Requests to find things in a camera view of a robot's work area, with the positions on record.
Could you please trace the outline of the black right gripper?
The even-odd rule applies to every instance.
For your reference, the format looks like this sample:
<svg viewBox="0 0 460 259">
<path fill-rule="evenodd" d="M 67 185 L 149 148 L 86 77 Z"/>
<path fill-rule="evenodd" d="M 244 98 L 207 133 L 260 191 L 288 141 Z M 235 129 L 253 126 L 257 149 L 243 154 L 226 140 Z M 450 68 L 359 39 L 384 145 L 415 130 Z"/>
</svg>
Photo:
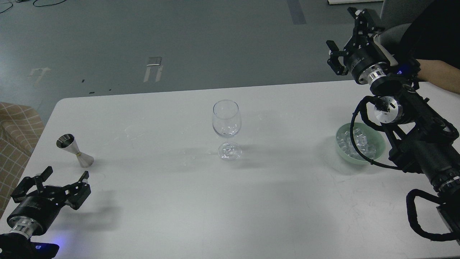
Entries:
<svg viewBox="0 0 460 259">
<path fill-rule="evenodd" d="M 350 74 L 357 84 L 371 85 L 385 77 L 399 63 L 375 38 L 385 30 L 384 23 L 373 9 L 348 7 L 354 19 L 352 37 L 340 50 L 335 41 L 327 40 L 327 64 L 338 76 Z"/>
</svg>

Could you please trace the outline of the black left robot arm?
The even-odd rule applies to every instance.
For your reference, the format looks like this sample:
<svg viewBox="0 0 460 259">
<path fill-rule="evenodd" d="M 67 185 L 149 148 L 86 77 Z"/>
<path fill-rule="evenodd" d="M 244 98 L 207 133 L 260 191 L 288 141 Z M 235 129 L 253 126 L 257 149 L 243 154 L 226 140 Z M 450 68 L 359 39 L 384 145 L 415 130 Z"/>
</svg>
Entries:
<svg viewBox="0 0 460 259">
<path fill-rule="evenodd" d="M 1 234 L 2 259 L 52 259 L 59 251 L 53 243 L 33 242 L 33 236 L 44 235 L 64 206 L 77 210 L 91 194 L 89 172 L 83 172 L 75 183 L 45 186 L 53 169 L 23 178 L 10 195 L 17 207 L 7 217 L 10 231 Z"/>
</svg>

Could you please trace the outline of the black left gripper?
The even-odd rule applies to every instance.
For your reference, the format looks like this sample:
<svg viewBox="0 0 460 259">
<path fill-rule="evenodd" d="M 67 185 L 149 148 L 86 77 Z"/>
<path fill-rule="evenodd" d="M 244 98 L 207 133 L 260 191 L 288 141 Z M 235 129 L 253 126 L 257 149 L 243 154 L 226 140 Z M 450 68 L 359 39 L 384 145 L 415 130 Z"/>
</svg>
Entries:
<svg viewBox="0 0 460 259">
<path fill-rule="evenodd" d="M 18 206 L 7 218 L 7 224 L 13 231 L 19 226 L 29 228 L 25 235 L 41 236 L 48 231 L 64 205 L 78 210 L 91 194 L 88 183 L 89 171 L 84 171 L 79 180 L 66 186 L 44 186 L 53 169 L 46 167 L 41 174 L 23 178 L 10 195 Z"/>
</svg>

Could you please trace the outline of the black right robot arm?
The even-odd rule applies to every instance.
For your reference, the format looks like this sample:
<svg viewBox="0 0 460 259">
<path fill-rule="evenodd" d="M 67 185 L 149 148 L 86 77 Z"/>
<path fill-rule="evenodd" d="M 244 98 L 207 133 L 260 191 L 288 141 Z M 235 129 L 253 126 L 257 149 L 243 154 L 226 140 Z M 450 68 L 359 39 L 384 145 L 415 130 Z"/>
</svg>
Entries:
<svg viewBox="0 0 460 259">
<path fill-rule="evenodd" d="M 348 7 L 347 11 L 354 20 L 352 36 L 343 49 L 332 40 L 326 42 L 327 64 L 337 75 L 350 73 L 357 84 L 370 86 L 372 95 L 363 97 L 355 108 L 350 130 L 360 114 L 366 125 L 385 133 L 391 145 L 389 160 L 394 165 L 378 163 L 364 155 L 355 143 L 352 146 L 370 164 L 424 174 L 436 195 L 417 189 L 407 194 L 410 227 L 431 241 L 459 241 L 459 153 L 453 147 L 459 132 L 428 105 L 428 98 L 417 93 L 419 62 L 410 54 L 393 58 L 376 42 L 384 31 L 376 11 L 355 7 Z M 433 234 L 421 228 L 416 197 L 438 205 L 437 211 L 449 233 Z"/>
</svg>

